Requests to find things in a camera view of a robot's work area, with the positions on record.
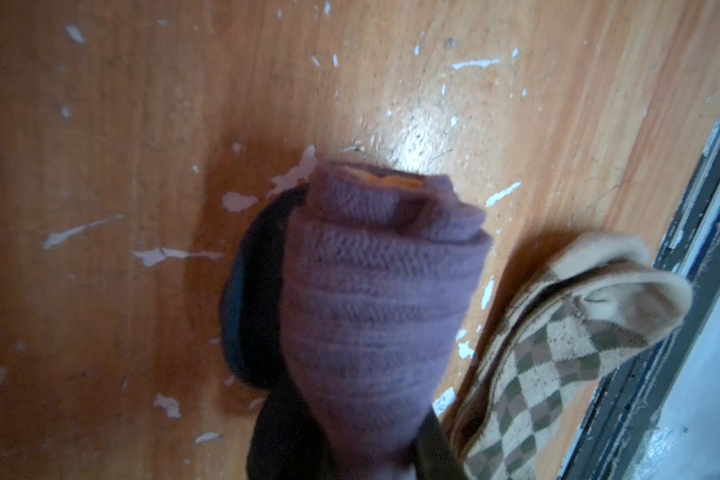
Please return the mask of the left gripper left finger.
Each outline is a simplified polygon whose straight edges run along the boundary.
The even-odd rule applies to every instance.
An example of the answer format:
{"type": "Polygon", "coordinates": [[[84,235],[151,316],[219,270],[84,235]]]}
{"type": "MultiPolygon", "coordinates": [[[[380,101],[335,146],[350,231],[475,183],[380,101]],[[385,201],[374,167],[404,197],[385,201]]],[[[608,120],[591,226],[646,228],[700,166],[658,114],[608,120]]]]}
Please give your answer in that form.
{"type": "Polygon", "coordinates": [[[258,415],[246,473],[250,480],[335,477],[325,435],[289,376],[276,383],[258,415]]]}

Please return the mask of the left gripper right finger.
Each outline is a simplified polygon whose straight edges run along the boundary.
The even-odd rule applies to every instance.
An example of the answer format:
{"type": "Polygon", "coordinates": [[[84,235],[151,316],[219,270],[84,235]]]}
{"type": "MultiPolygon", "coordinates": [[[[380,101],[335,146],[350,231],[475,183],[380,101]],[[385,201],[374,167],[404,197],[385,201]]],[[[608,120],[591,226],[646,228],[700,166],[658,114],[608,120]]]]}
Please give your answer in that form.
{"type": "Polygon", "coordinates": [[[414,441],[417,480],[466,480],[450,442],[433,409],[427,413],[414,441]]]}

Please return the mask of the purple sock with yellow cuff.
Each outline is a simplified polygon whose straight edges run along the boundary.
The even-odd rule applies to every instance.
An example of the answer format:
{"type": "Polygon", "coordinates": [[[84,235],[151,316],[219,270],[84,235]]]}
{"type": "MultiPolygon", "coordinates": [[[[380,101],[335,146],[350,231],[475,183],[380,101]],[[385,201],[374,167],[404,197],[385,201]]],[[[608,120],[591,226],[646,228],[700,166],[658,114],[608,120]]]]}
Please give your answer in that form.
{"type": "Polygon", "coordinates": [[[239,246],[220,305],[231,373],[289,376],[333,479],[416,479],[413,448],[492,244],[449,177],[322,162],[239,246]]]}

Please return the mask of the beige argyle sock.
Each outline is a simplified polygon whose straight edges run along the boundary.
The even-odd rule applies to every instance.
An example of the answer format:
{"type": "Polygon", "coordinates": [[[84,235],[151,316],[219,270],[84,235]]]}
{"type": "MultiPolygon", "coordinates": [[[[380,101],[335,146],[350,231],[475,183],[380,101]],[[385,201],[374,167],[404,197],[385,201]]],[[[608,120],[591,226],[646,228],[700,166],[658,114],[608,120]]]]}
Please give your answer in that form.
{"type": "Polygon", "coordinates": [[[465,475],[533,478],[581,386],[666,338],[692,294],[635,235],[585,233],[550,257],[507,306],[453,418],[465,475]]]}

